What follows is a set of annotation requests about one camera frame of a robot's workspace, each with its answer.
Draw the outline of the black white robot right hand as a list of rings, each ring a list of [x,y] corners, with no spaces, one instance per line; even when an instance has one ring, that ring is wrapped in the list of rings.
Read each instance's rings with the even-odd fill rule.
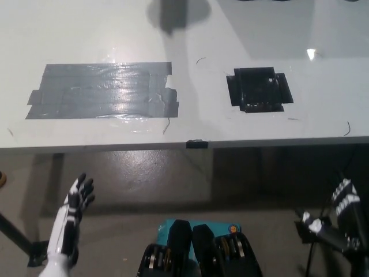
[[[295,222],[304,243],[322,242],[341,253],[368,251],[368,226],[362,210],[360,196],[350,179],[342,179],[331,196],[331,204],[338,226],[328,217],[315,217],[300,209]]]

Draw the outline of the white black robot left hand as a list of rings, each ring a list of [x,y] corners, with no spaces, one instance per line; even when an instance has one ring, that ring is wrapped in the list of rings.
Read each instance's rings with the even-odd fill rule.
[[[79,175],[71,185],[54,220],[42,277],[70,276],[79,258],[80,223],[83,213],[95,200],[93,179]]]

